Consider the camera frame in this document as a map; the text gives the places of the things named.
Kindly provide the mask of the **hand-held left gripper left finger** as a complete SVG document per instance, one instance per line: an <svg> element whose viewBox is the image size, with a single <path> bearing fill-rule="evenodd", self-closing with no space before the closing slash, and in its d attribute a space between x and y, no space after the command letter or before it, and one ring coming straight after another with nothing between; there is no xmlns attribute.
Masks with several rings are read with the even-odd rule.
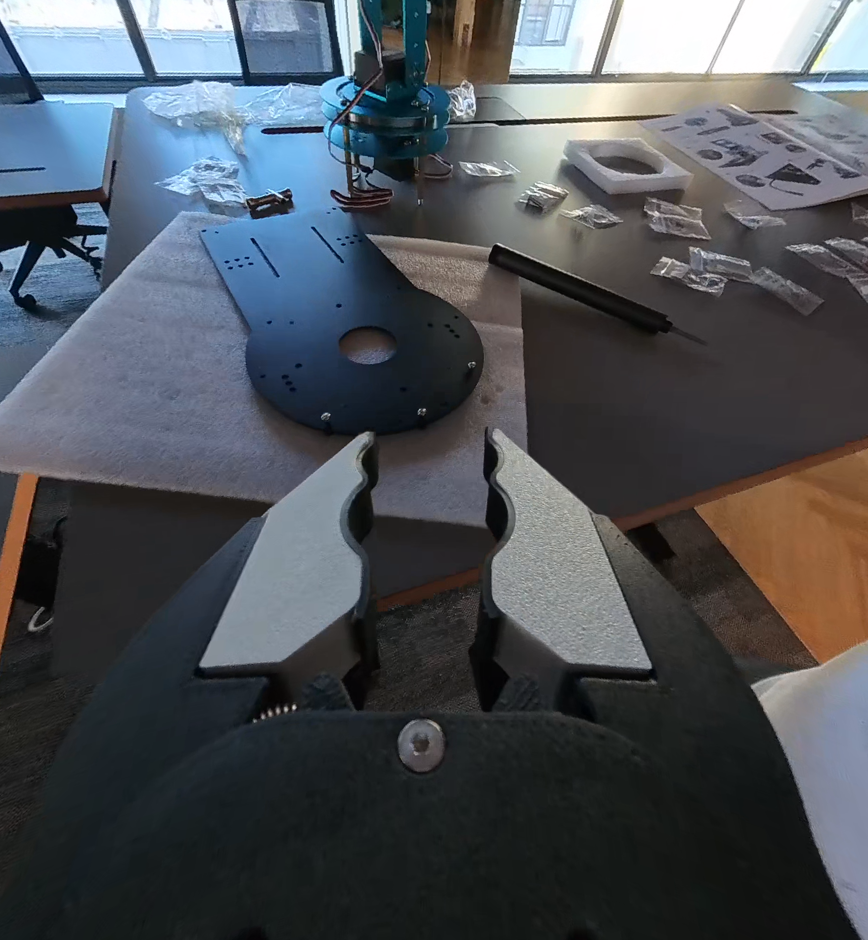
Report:
<svg viewBox="0 0 868 940"><path fill-rule="evenodd" d="M360 687L379 669L363 548L377 481L376 436L365 431L264 513L200 660L205 677L301 691L323 673Z"/></svg>

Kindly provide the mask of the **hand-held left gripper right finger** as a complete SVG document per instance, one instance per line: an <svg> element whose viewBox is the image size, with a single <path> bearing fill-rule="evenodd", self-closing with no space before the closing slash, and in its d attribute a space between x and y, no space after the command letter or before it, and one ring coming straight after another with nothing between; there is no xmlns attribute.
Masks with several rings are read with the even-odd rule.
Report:
<svg viewBox="0 0 868 940"><path fill-rule="evenodd" d="M485 432L487 527L470 661L478 691L655 675L595 517L497 428Z"/></svg>

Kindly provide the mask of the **grey foam sheet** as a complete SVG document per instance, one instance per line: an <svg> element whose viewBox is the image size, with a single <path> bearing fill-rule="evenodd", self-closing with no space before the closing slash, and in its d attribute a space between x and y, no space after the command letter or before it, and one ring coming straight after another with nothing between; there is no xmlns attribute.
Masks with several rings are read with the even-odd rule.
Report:
<svg viewBox="0 0 868 940"><path fill-rule="evenodd" d="M276 414L245 367L248 330L182 212L0 404L0 472L275 504L342 447ZM528 445L521 293L481 246L372 235L409 280L472 320L485 372L449 417L381 437L374 508L484 521L485 429Z"/></svg>

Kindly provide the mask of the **black metal base plate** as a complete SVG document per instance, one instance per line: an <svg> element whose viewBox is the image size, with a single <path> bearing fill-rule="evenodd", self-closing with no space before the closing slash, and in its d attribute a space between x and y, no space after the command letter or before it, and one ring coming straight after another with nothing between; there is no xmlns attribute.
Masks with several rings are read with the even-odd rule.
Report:
<svg viewBox="0 0 868 940"><path fill-rule="evenodd" d="M338 209L210 224L201 239L247 323L255 390L338 435L403 432L476 389L484 346L452 304L414 286Z"/></svg>

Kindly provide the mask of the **black screwdriver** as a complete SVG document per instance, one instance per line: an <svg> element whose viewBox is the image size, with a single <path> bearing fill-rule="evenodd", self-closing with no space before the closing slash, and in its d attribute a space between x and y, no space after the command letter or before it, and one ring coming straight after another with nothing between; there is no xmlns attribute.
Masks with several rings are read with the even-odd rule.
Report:
<svg viewBox="0 0 868 940"><path fill-rule="evenodd" d="M509 274L611 316L649 335L675 334L701 346L707 346L703 339L686 333L665 314L501 243L495 243L491 247L488 262Z"/></svg>

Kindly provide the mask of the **row of small parts packets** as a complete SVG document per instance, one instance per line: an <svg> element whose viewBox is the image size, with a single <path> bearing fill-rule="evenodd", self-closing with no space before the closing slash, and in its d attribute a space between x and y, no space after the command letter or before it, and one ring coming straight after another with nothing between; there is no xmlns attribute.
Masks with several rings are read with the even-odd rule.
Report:
<svg viewBox="0 0 868 940"><path fill-rule="evenodd" d="M710 238L703 212L697 207L649 196L645 200L643 214L656 234L693 241L708 241ZM864 241L834 238L823 245L796 243L788 245L786 250L814 265L820 272L837 276L849 284L868 306L868 238ZM804 316L812 315L824 304L823 298L768 267L754 268L744 258L697 245L689 247L687 261L660 258L650 274L712 297L722 296L731 281L746 284L763 290Z"/></svg>

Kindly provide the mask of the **black office chair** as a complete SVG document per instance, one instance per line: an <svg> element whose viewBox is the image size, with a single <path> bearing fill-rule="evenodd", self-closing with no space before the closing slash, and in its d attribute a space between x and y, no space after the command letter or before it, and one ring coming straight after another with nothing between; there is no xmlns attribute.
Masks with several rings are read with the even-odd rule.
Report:
<svg viewBox="0 0 868 940"><path fill-rule="evenodd" d="M58 259L72 255L90 265L99 276L103 261L96 247L88 241L107 234L106 225L79 221L72 206L0 210L0 255L20 248L23 250L8 287L16 305L28 311L36 309L35 297L22 289L47 250Z"/></svg>

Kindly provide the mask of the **printed instruction manual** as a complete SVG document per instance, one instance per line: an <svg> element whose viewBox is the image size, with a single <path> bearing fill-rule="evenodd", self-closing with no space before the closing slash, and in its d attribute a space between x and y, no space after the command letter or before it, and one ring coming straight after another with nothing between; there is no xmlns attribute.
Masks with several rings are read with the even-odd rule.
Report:
<svg viewBox="0 0 868 940"><path fill-rule="evenodd" d="M868 195L868 115L841 104L810 116L710 104L640 125L767 209Z"/></svg>

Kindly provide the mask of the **black framed window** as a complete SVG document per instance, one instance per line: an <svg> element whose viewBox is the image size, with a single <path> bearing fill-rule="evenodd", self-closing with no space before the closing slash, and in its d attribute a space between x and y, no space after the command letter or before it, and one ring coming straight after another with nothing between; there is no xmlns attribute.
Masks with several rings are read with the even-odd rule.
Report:
<svg viewBox="0 0 868 940"><path fill-rule="evenodd" d="M510 73L868 77L868 1L529 1Z"/></svg>
<svg viewBox="0 0 868 940"><path fill-rule="evenodd" d="M0 1L0 77L48 88L317 84L343 68L332 2Z"/></svg>

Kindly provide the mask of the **white foam frame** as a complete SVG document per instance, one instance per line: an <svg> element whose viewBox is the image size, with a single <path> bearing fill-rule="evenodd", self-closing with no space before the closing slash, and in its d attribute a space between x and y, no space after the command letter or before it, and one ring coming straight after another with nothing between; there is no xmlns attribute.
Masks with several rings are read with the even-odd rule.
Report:
<svg viewBox="0 0 868 940"><path fill-rule="evenodd" d="M685 191L694 179L638 137L570 139L563 156L607 194Z"/></svg>

